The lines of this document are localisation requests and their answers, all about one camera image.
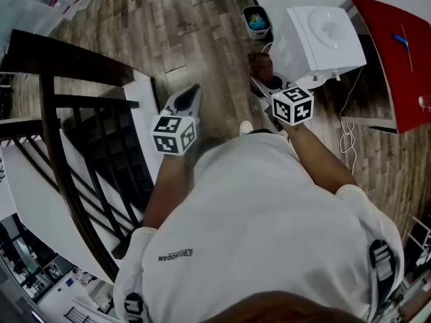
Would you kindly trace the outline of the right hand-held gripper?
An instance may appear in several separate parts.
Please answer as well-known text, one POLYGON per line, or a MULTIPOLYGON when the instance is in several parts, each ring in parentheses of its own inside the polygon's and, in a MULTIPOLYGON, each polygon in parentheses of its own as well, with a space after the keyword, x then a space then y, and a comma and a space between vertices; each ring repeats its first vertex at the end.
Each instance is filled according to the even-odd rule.
POLYGON ((273 79, 275 83, 270 88, 257 78, 250 77, 252 92, 270 105, 271 116, 290 126, 311 119, 314 110, 313 94, 296 83, 289 82, 283 75, 275 75, 273 79))

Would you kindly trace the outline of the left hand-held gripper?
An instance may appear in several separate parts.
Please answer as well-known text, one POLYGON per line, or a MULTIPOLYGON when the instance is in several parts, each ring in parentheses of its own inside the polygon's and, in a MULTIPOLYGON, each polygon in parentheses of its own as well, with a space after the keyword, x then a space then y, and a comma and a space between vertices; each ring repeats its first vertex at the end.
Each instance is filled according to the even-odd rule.
POLYGON ((194 84, 176 92, 153 119, 155 150, 164 155, 184 155, 197 140, 202 89, 194 84))

